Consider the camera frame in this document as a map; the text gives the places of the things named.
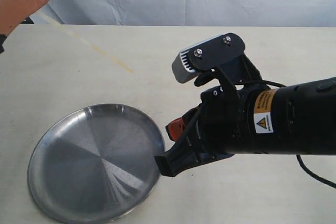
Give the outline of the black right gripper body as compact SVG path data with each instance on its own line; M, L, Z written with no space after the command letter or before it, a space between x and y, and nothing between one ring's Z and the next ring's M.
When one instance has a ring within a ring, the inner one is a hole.
M195 156L255 153L255 99L255 83L234 93L220 86L203 91L200 104L183 115L183 145Z

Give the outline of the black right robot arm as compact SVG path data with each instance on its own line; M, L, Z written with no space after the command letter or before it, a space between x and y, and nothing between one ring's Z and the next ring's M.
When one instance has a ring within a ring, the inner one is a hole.
M334 155L335 78L288 87L245 84L233 106L219 86L166 126L174 145L155 157L174 177L236 154Z

